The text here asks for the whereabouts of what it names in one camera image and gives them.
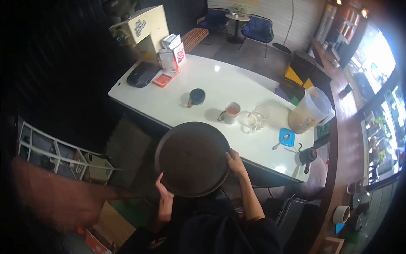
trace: pitcher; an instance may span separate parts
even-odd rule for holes
[[[287,123],[296,134],[302,134],[313,126],[325,125],[335,116],[327,96],[317,87],[305,90],[303,99],[287,117]]]

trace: ceiling light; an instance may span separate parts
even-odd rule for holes
[[[368,15],[368,10],[367,9],[362,9],[361,14],[362,14],[363,17],[366,18],[367,15]]]

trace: hand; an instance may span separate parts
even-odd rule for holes
[[[226,152],[226,158],[231,170],[236,174],[237,177],[244,177],[248,175],[247,170],[245,169],[245,166],[242,163],[242,160],[238,152],[234,151],[233,149],[230,149],[230,153],[231,155],[228,152]]]
[[[173,197],[175,196],[173,193],[169,192],[166,187],[161,183],[161,179],[162,176],[164,175],[164,173],[162,172],[158,179],[155,182],[155,186],[159,191],[159,194],[161,194],[161,198],[171,198],[173,199]]]

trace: dark wall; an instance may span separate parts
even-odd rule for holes
[[[132,65],[108,28],[104,0],[7,1],[2,6],[2,99],[27,122],[66,142],[101,151],[122,114],[108,91]],[[164,4],[171,33],[193,28],[205,0]]]
[[[137,9],[164,5],[169,33],[181,34],[196,27],[196,21],[205,15],[207,0],[141,0]]]

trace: white countertop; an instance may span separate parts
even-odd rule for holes
[[[185,122],[210,124],[223,133],[230,147],[244,159],[299,181],[307,181],[309,174],[304,174],[305,166],[299,165],[295,151],[299,142],[303,149],[313,146],[314,128],[295,135],[293,147],[281,145],[275,151],[271,150],[279,141],[280,128],[289,128],[287,115],[295,107],[273,93],[279,86],[278,82],[228,63],[188,54],[179,67],[181,73],[165,88],[152,83],[144,88],[135,88],[129,86],[126,80],[137,65],[134,64],[117,81],[108,93],[110,97],[169,127]],[[203,89],[206,99],[201,105],[187,108],[189,93],[195,88]],[[241,113],[234,125],[217,121],[228,102],[241,106]],[[248,112],[258,105],[268,107],[268,124],[255,133],[246,133],[248,129],[241,123]]]

